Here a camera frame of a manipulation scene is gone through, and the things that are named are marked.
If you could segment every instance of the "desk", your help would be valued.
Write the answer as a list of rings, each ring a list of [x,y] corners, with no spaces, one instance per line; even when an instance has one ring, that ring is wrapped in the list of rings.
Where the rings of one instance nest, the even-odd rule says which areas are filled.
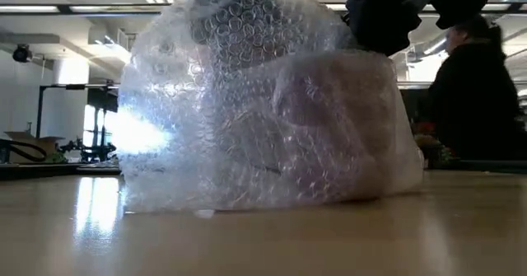
[[[0,183],[1,275],[526,275],[527,176],[260,213],[126,213],[123,181]]]

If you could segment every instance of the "ceiling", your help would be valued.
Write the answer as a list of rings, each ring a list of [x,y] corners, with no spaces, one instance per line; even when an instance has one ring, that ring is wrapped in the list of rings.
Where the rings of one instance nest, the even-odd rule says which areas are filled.
[[[43,4],[43,3],[78,3],[78,4],[110,4],[110,3],[145,3],[145,0],[0,0],[3,3],[13,4]],[[344,2],[345,0],[318,0],[320,2]],[[124,63],[104,46],[88,44],[88,33],[91,27],[103,25],[109,30],[122,29],[128,34],[136,34],[144,30],[152,20],[152,16],[127,16],[127,17],[78,17],[78,16],[0,16],[0,30],[24,34],[54,34],[60,36],[60,44],[53,46],[53,54],[59,56],[63,53],[74,52],[86,56],[94,62],[91,75],[95,78],[119,79],[119,73]],[[419,29],[411,33],[410,38],[415,44],[430,44],[441,39],[441,30],[435,26],[435,17],[424,17]],[[522,30],[527,27],[527,16],[505,16],[499,23],[504,27],[506,36],[512,36],[506,42],[508,54],[515,54],[527,49],[527,32]],[[33,47],[45,53],[45,45]],[[406,63],[402,56],[395,57],[396,61]],[[525,61],[527,54],[516,54],[511,58],[511,72],[516,78],[527,79]]]

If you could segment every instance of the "black object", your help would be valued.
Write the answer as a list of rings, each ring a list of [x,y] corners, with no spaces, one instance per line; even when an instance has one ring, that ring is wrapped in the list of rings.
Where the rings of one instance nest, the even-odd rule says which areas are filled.
[[[527,174],[527,161],[458,161],[457,171],[482,171],[507,174]]]
[[[0,166],[0,182],[78,175],[79,172],[77,169],[81,166],[82,165],[80,164],[26,164],[23,166]]]
[[[428,170],[454,170],[459,165],[457,157],[448,157],[444,154],[445,147],[442,144],[421,146],[419,149],[428,161]]]
[[[33,157],[27,152],[22,151],[19,147],[28,147],[35,151],[37,151],[39,154],[42,155],[42,157]],[[28,143],[21,143],[17,141],[12,140],[5,140],[0,139],[0,163],[8,163],[9,162],[9,155],[11,152],[16,153],[17,155],[24,157],[28,161],[34,161],[34,162],[43,162],[48,157],[46,151],[40,147],[37,147],[32,144]]]
[[[28,44],[19,44],[13,52],[13,59],[18,63],[29,63],[33,59],[33,53]]]
[[[119,168],[118,164],[98,163],[98,164],[84,165],[84,166],[77,168],[77,174],[78,175],[79,174],[103,175],[103,176],[120,175],[121,169]]]
[[[96,109],[117,112],[119,101],[117,94],[109,93],[104,88],[88,89],[88,105]]]
[[[391,55],[410,45],[408,33],[421,24],[418,13],[431,4],[440,14],[441,29],[454,26],[479,13],[487,0],[349,0],[351,25],[364,48]]]
[[[107,82],[106,84],[70,84],[70,85],[50,85],[40,86],[39,88],[39,106],[37,111],[36,120],[36,137],[40,137],[40,130],[42,129],[42,109],[44,108],[44,91],[49,88],[62,88],[67,91],[83,91],[86,89],[101,89],[105,93],[109,93],[110,90],[119,89],[119,84],[113,82]]]
[[[75,142],[70,141],[68,144],[59,147],[58,150],[61,153],[80,151],[82,163],[94,163],[98,161],[108,161],[110,159],[108,154],[115,152],[117,148],[112,143],[103,146],[87,147],[82,144],[82,139],[77,138]]]
[[[459,46],[441,66],[428,99],[436,135],[457,157],[527,160],[517,90],[500,50]]]

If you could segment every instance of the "bubble wrap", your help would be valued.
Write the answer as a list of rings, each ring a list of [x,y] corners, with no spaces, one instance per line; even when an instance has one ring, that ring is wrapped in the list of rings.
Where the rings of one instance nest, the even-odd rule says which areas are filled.
[[[422,167],[389,59],[314,0],[178,0],[119,91],[133,211],[278,208],[411,189]]]

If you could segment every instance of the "person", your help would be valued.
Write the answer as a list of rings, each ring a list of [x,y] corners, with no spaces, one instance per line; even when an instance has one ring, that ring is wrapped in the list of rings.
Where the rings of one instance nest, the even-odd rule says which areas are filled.
[[[527,159],[501,27],[481,15],[458,24],[448,32],[447,53],[429,89],[439,140],[461,159]]]

